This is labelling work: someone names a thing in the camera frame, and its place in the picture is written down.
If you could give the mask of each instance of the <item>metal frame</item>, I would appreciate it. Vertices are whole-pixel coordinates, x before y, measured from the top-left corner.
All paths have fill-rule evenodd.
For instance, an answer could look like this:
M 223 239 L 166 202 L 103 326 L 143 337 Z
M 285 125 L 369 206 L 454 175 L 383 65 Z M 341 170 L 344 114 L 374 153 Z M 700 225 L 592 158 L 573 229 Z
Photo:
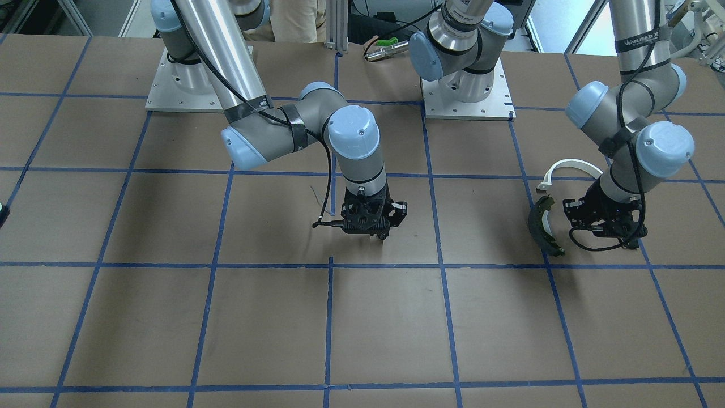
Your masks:
M 584 17 L 584 21 L 581 22 L 579 29 L 574 33 L 574 37 L 566 47 L 564 54 L 576 54 L 606 6 L 607 0 L 594 0 L 592 8 L 589 9 L 587 16 Z

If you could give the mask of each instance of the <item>white plastic part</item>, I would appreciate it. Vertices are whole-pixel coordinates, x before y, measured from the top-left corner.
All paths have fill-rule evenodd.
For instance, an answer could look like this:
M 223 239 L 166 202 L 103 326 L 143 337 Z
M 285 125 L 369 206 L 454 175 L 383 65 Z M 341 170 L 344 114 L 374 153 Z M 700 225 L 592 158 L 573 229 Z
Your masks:
M 564 159 L 554 163 L 553 166 L 544 175 L 544 180 L 536 186 L 536 189 L 548 190 L 551 187 L 551 176 L 554 174 L 554 170 L 562 167 L 577 168 L 581 171 L 588 173 L 595 179 L 602 175 L 602 171 L 595 165 L 579 159 Z
M 676 60 L 678 58 L 686 57 L 693 49 L 697 48 L 700 41 L 703 39 L 703 12 L 695 12 L 695 35 L 692 37 L 692 42 L 689 43 L 683 49 L 672 53 L 671 59 Z

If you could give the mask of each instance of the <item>metal base plate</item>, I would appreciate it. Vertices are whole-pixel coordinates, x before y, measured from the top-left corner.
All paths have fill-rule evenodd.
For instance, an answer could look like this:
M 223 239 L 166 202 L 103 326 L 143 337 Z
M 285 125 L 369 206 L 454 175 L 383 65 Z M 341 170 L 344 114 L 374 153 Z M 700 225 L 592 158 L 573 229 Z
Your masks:
M 508 121 L 510 118 L 516 118 L 516 111 L 513 109 L 501 60 L 496 62 L 494 71 L 495 80 L 491 88 L 491 94 L 486 99 L 474 103 L 458 101 L 453 99 L 447 92 L 443 92 L 439 88 L 441 86 L 439 83 L 445 83 L 446 78 L 433 82 L 421 79 L 426 117 L 428 119 L 469 121 Z
M 252 46 L 247 46 L 252 53 Z M 155 112 L 216 112 L 223 111 L 214 88 L 209 84 L 203 94 L 190 94 L 176 85 L 172 64 L 166 60 L 166 48 L 156 69 L 154 83 L 146 100 L 146 110 Z

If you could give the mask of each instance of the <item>black tape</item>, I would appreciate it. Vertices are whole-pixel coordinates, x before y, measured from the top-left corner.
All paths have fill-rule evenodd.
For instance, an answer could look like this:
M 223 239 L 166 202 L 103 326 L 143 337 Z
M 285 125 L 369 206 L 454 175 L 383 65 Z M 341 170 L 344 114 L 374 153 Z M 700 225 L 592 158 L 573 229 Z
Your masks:
M 299 152 L 300 150 L 307 147 L 307 130 L 305 128 L 305 122 L 299 115 L 299 111 L 294 104 L 280 106 L 279 110 L 284 113 L 287 117 L 287 121 L 290 124 L 292 130 L 292 152 Z
M 224 110 L 224 116 L 226 116 L 229 123 L 234 123 L 239 119 L 246 118 L 247 116 L 259 112 L 261 110 L 269 109 L 274 107 L 272 99 L 269 95 L 262 95 L 261 97 L 250 99 L 246 102 L 242 102 L 235 107 L 230 107 Z
M 599 151 L 608 158 L 613 158 L 615 153 L 627 144 L 627 142 L 629 142 L 635 134 L 639 133 L 639 131 L 649 125 L 650 122 L 648 122 L 647 119 L 642 116 L 638 116 L 632 122 L 629 122 L 626 126 L 620 128 L 614 136 L 604 139 L 602 144 L 599 145 Z
M 631 51 L 633 49 L 638 49 L 642 46 L 656 43 L 657 41 L 669 40 L 670 35 L 671 28 L 667 25 L 663 25 L 646 33 L 614 41 L 614 49 L 617 51 L 617 54 L 620 54 L 622 52 Z

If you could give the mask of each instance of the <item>black cable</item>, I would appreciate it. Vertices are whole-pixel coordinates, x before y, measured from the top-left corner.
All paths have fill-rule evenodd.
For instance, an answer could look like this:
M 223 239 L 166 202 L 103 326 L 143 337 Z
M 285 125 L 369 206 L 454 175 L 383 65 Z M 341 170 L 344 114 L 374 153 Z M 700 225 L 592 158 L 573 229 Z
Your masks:
M 191 45 L 193 46 L 194 50 L 196 50 L 196 53 L 199 55 L 199 58 L 204 62 L 204 64 L 209 68 L 209 71 L 211 71 L 212 74 L 219 80 L 219 82 L 224 85 L 225 88 L 229 90 L 235 97 L 237 97 L 239 100 L 242 101 L 242 103 L 246 103 L 252 110 L 254 110 L 254 107 L 252 107 L 247 99 L 245 99 L 236 89 L 234 89 L 234 86 L 226 79 L 224 78 L 224 75 L 222 75 L 221 72 L 212 64 L 212 62 L 209 60 L 209 57 L 207 57 L 206 53 L 204 53 L 204 50 L 199 47 L 199 45 L 194 40 L 194 37 L 191 36 L 191 32 L 189 31 L 189 28 L 186 26 L 186 22 L 183 19 L 183 16 L 181 14 L 181 10 L 178 7 L 178 4 L 176 4 L 176 0 L 171 0 L 171 5 L 174 7 L 174 11 L 176 12 L 176 15 L 179 17 L 179 22 L 181 23 L 181 27 L 184 30 L 184 33 L 186 33 L 186 38 L 189 40 Z M 263 111 L 263 110 L 256 110 L 256 113 L 260 114 L 262 117 L 267 118 L 271 121 L 274 121 L 276 123 L 279 123 L 281 125 L 288 126 L 290 131 L 292 130 L 292 124 L 289 123 L 289 121 L 285 121 L 284 119 L 277 118 L 274 115 L 270 115 L 269 113 Z M 325 139 L 320 135 L 316 134 L 315 132 L 309 130 L 307 127 L 304 128 L 305 133 L 309 134 L 310 136 L 317 139 L 325 148 L 325 153 L 327 154 L 327 192 L 325 193 L 325 200 L 323 201 L 322 210 L 320 211 L 320 217 L 318 219 L 321 220 L 324 213 L 325 208 L 327 207 L 327 201 L 330 196 L 330 188 L 332 185 L 332 154 L 330 153 L 330 148 L 325 143 Z
M 661 12 L 661 3 L 660 0 L 655 0 L 655 27 L 652 29 L 656 29 L 660 27 L 660 12 Z M 624 127 L 626 126 L 626 123 L 624 123 L 624 89 L 629 85 L 634 78 L 639 75 L 639 73 L 642 72 L 642 69 L 645 68 L 645 65 L 647 64 L 647 61 L 650 60 L 650 57 L 652 56 L 652 53 L 655 51 L 655 47 L 657 46 L 658 41 L 655 41 L 651 43 L 647 48 L 647 54 L 645 55 L 645 58 L 643 59 L 642 63 L 639 64 L 639 67 L 634 71 L 634 73 L 626 79 L 619 88 L 619 93 L 617 95 L 617 117 L 619 120 L 619 126 Z M 637 154 L 634 150 L 634 145 L 632 144 L 631 140 L 627 141 L 627 147 L 629 148 L 629 157 L 632 161 L 632 168 L 634 169 L 634 178 L 637 180 L 637 192 L 639 193 L 639 216 L 637 217 L 637 228 L 632 231 L 632 233 L 624 240 L 620 240 L 619 244 L 617 245 L 611 245 L 604 248 L 590 248 L 583 244 L 581 244 L 579 241 L 574 238 L 574 231 L 579 229 L 586 229 L 586 228 L 572 228 L 569 229 L 569 238 L 571 238 L 571 241 L 574 242 L 574 244 L 578 247 L 580 247 L 583 250 L 588 250 L 590 252 L 603 252 L 606 250 L 612 250 L 612 249 L 618 249 L 622 248 L 623 246 L 629 244 L 632 240 L 635 239 L 635 237 L 642 231 L 643 226 L 645 225 L 645 213 L 646 213 L 646 205 L 645 205 L 645 189 L 642 186 L 642 175 L 639 172 L 639 161 L 637 160 Z
M 396 22 L 396 23 L 403 23 L 403 24 L 408 24 L 408 26 L 409 26 L 409 27 L 410 27 L 410 26 L 413 26 L 413 27 L 415 27 L 415 29 L 416 29 L 416 30 L 418 30 L 418 31 L 423 31 L 423 30 L 421 30 L 421 29 L 420 29 L 420 28 L 419 28 L 419 27 L 418 27 L 417 25 L 415 25 L 415 24 L 411 24 L 411 23 L 409 23 L 409 22 L 407 22 L 407 21 L 403 21 L 403 20 L 395 20 L 395 22 Z
M 422 15 L 422 16 L 420 16 L 420 17 L 416 18 L 415 20 L 411 21 L 410 23 L 408 23 L 408 24 L 406 24 L 406 25 L 403 25 L 403 26 L 401 26 L 401 27 L 399 27 L 399 28 L 396 28 L 395 30 L 392 30 L 392 31 L 388 31 L 387 33 L 385 33 L 385 34 L 382 34 L 382 35 L 380 35 L 380 36 L 378 36 L 378 37 L 379 37 L 379 38 L 383 38 L 384 36 L 389 36 L 390 34 L 393 34 L 393 33 L 394 33 L 394 32 L 396 32 L 396 31 L 400 31 L 400 30 L 402 30 L 403 28 L 408 28 L 408 27 L 410 27 L 411 25 L 413 25 L 413 24 L 416 24 L 417 22 L 421 21 L 422 19 L 424 19 L 424 18 L 428 17 L 429 15 L 432 15 L 432 14 L 433 14 L 433 13 L 435 13 L 435 12 L 436 12 L 436 10 L 437 10 L 437 9 L 439 9 L 439 8 L 441 8 L 441 6 L 440 6 L 440 5 L 438 5 L 438 6 L 435 6 L 435 7 L 433 7 L 433 8 L 431 9 L 431 11 L 429 11 L 429 12 L 425 13 L 424 15 Z M 368 46 L 367 46 L 367 47 L 365 47 L 365 50 L 364 50 L 364 51 L 362 51 L 362 55 L 363 55 L 363 56 L 365 56 L 365 54 L 367 54 L 367 53 L 368 53 L 368 50 L 370 49 L 370 47 L 372 47 L 372 46 L 373 46 L 373 44 L 374 44 L 374 43 L 375 43 L 375 41 L 372 41 L 372 42 L 370 42 L 370 43 L 368 44 Z

